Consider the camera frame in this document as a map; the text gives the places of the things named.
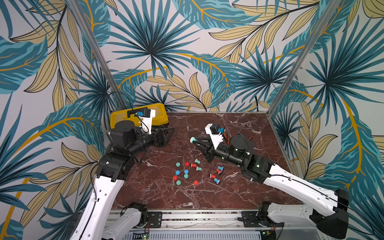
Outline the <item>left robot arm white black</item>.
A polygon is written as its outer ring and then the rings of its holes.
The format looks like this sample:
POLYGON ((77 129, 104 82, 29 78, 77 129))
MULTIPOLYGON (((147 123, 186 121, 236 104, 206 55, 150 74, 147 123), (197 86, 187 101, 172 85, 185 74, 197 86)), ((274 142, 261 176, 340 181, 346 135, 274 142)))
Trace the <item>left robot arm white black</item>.
POLYGON ((99 160, 93 192, 84 213, 74 230, 72 240, 121 240, 133 228, 147 228, 150 217, 146 205, 131 203, 126 212, 110 227, 106 228, 110 210, 116 196, 125 183, 131 168, 137 164, 137 154, 146 152, 151 146, 166 146, 174 128, 148 124, 144 133, 132 121, 124 120, 111 130, 112 150, 99 160))

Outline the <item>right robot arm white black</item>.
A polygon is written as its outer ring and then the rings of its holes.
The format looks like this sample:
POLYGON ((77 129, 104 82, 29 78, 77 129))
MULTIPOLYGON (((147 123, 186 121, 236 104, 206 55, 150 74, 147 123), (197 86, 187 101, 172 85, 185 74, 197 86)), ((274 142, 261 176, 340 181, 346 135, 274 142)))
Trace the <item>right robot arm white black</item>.
POLYGON ((269 223, 286 223, 289 217, 304 220, 307 224, 335 239, 344 239, 349 226, 349 193, 345 190, 329 190, 303 180, 279 165, 252 152, 249 139, 238 134, 225 143, 221 135, 208 138, 192 137, 194 144, 208 162, 218 158, 241 168, 242 174, 250 181, 255 181, 275 189, 304 203, 301 211, 293 213, 283 209, 273 210, 273 204, 265 203, 258 218, 269 223))

